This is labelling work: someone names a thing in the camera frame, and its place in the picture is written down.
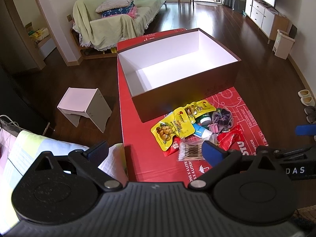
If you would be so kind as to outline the white small stool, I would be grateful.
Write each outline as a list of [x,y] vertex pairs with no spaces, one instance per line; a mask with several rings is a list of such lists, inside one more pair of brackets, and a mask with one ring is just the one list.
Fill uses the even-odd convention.
[[69,87],[57,108],[75,126],[81,117],[89,118],[104,133],[112,110],[98,88]]

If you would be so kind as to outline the grey shoes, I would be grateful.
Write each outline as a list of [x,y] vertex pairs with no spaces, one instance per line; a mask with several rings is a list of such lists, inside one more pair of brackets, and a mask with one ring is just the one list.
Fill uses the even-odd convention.
[[315,106],[307,106],[304,109],[304,112],[306,114],[306,120],[310,124],[315,124],[316,122],[316,108]]

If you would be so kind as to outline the blue cream tube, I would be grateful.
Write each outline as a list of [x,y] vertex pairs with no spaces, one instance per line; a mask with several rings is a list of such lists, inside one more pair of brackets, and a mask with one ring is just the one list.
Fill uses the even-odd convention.
[[198,137],[198,138],[209,140],[209,138],[213,134],[210,130],[208,130],[208,129],[204,128],[203,126],[198,125],[196,123],[193,124],[193,127],[195,130],[193,135]]

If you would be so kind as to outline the purple hair scrunchie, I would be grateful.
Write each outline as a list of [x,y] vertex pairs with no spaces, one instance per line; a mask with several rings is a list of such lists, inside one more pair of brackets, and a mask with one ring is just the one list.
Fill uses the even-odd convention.
[[217,127],[218,132],[228,130],[233,126],[232,113],[225,108],[217,108],[212,113],[212,123]]

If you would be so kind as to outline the green mentholatum blister card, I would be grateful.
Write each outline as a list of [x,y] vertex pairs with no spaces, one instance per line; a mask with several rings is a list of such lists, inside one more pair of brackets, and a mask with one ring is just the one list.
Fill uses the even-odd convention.
[[205,113],[199,117],[196,118],[196,123],[201,126],[208,126],[213,123],[212,116],[210,113]]

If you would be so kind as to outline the green covered sofa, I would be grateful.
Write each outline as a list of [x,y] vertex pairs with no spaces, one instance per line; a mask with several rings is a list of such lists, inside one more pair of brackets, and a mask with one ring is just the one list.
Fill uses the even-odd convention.
[[167,0],[133,0],[130,12],[106,17],[99,10],[108,0],[77,0],[73,6],[73,30],[82,48],[105,51],[118,42],[142,36]]

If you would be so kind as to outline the red snack packet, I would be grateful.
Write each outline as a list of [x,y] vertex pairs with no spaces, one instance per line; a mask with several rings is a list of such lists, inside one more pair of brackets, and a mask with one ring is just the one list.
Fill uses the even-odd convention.
[[245,139],[241,125],[236,125],[228,132],[220,133],[217,136],[218,146],[225,151],[228,151],[234,143],[244,140]]

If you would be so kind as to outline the blue patterned folded blanket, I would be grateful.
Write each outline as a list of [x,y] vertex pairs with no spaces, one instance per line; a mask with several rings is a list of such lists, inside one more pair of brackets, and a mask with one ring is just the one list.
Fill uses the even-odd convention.
[[104,11],[101,13],[101,16],[102,16],[102,18],[105,18],[105,17],[116,16],[116,15],[120,15],[120,14],[128,14],[133,10],[133,8],[134,8],[134,4],[131,3],[127,7]]

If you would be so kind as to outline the red white candy packet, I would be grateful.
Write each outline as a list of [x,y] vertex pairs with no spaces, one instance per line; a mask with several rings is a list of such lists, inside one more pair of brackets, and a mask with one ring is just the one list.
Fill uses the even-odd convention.
[[172,144],[171,146],[163,152],[164,157],[168,157],[172,155],[173,153],[176,153],[179,150],[179,145],[180,145],[181,139],[177,136],[174,136],[172,139]]

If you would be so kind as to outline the brown cardboard box white inside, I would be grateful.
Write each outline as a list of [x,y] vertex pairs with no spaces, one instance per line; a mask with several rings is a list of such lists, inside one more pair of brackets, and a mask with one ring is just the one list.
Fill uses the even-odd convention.
[[234,86],[241,59],[200,28],[118,43],[134,107],[142,122]]

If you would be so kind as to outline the white tv cabinet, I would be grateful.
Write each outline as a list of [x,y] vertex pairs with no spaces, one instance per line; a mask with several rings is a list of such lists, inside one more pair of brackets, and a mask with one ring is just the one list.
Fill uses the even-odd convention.
[[289,25],[286,16],[264,4],[262,0],[246,0],[245,13],[267,36],[268,43],[276,40],[278,29],[286,31]]

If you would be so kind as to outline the white trash bin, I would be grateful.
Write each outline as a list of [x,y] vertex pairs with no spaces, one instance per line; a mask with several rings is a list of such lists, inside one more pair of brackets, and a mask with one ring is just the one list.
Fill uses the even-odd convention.
[[295,39],[291,38],[287,32],[278,29],[273,47],[274,55],[278,58],[287,59],[294,43]]

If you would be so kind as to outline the yellow chestnut snack bag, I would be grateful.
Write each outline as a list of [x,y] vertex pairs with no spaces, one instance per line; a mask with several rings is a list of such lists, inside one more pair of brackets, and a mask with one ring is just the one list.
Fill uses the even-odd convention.
[[162,149],[166,151],[174,136],[181,138],[192,135],[195,130],[183,107],[176,108],[151,128],[151,133]]

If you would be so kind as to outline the cotton swab bag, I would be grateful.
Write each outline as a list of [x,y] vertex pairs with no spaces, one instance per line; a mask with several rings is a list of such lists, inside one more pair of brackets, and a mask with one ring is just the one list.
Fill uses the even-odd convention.
[[203,139],[197,141],[182,138],[179,144],[178,160],[179,161],[200,161],[204,160],[202,155]]

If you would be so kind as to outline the red flattened cardboard mat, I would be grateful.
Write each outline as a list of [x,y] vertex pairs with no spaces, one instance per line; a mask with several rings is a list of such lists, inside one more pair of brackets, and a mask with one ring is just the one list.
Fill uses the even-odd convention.
[[234,87],[241,59],[205,31],[176,29],[118,44],[130,181],[189,183],[211,169],[206,141],[255,155],[267,141]]

